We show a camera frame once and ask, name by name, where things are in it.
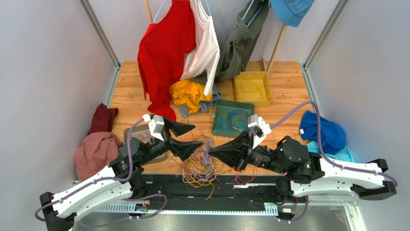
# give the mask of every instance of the wooden table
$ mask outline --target wooden table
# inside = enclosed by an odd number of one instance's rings
[[[262,71],[262,62],[249,62],[247,71]],[[255,108],[255,113],[263,117],[269,123],[274,124],[283,118],[289,111],[298,106],[303,101],[309,100],[308,91],[302,72],[298,62],[275,62],[273,68],[269,73],[269,84],[271,87],[272,103],[269,107]],[[232,82],[216,84],[217,88],[222,93],[222,98],[225,100],[233,100]],[[115,88],[114,97],[111,103],[112,108],[118,108],[119,114],[114,123],[113,133],[115,133],[121,141],[124,141],[124,130],[131,127],[143,114],[151,114],[147,108],[151,103],[149,100],[144,100],[144,92],[140,74],[138,71],[137,62],[124,62],[121,73]],[[177,115],[177,121],[181,123],[190,123],[196,125],[192,130],[176,139],[179,141],[190,141],[192,136],[197,136],[203,133],[204,135],[211,135],[211,127],[213,123],[212,115],[215,113],[215,107],[210,108],[206,113],[199,113],[196,115],[182,118],[176,106],[171,104],[171,108]],[[267,145],[274,149],[279,140],[285,135],[306,144],[306,141],[301,140],[299,135],[299,123],[302,115],[306,110],[312,110],[311,106],[306,105],[294,113],[280,126],[272,130],[272,133],[266,137],[261,145]],[[219,139],[220,143],[226,143],[228,139]],[[177,157],[172,157],[168,154],[167,160],[155,164],[144,165],[144,173],[181,173],[181,160]],[[235,174],[230,168],[218,161],[216,169],[221,174]],[[248,166],[242,175],[251,175],[254,168]],[[256,168],[257,175],[275,175],[271,171]]]

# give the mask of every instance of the dusty pink garment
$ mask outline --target dusty pink garment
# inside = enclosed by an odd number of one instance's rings
[[[111,132],[95,132],[87,136],[74,154],[74,165],[80,182],[94,176],[115,160],[120,145],[118,137]]]

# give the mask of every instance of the wooden rod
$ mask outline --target wooden rod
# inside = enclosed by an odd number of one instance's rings
[[[285,35],[287,25],[284,23],[282,24],[281,33],[278,36],[278,40],[276,40],[275,48],[273,49],[272,56],[270,57],[269,66],[267,69],[267,74],[269,76],[270,70],[272,69],[273,61],[275,61],[276,55],[278,54],[279,47],[281,46],[283,36]]]
[[[151,24],[151,23],[153,23],[153,16],[151,14],[150,4],[148,3],[148,0],[143,0],[143,1],[144,1],[144,5],[145,5],[145,11],[147,12],[148,21]]]

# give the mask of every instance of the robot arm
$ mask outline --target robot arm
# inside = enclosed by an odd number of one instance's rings
[[[195,128],[194,125],[177,123],[158,115],[145,115],[144,118],[150,121],[150,133],[154,139],[143,143],[131,138],[131,153],[128,153],[128,147],[124,145],[119,149],[119,157],[91,178],[66,191],[56,194],[46,192],[40,196],[42,206],[54,203],[43,209],[49,231],[70,230],[75,222],[105,205],[127,198],[143,197],[147,189],[141,164],[146,164],[167,151],[185,160],[203,144],[201,141],[180,142],[171,137],[170,130],[179,136]],[[130,179],[125,182],[115,180],[125,179],[129,175],[129,154],[132,156],[133,169]]]
[[[341,193],[356,193],[364,200],[383,200],[397,193],[393,182],[385,181],[384,176],[377,174],[388,170],[384,159],[366,164],[330,160],[333,161],[331,164],[289,136],[279,141],[274,150],[260,146],[270,133],[270,127],[258,115],[248,118],[248,127],[248,131],[209,150],[209,154],[236,171],[242,171],[251,164],[285,174],[276,181],[275,197],[278,201],[312,194]]]

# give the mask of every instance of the red shirt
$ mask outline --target red shirt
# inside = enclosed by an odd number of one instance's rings
[[[185,53],[195,49],[195,20],[189,0],[174,0],[167,15],[149,25],[140,42],[138,66],[144,97],[150,95],[148,110],[176,120],[169,107],[169,87],[184,71]]]

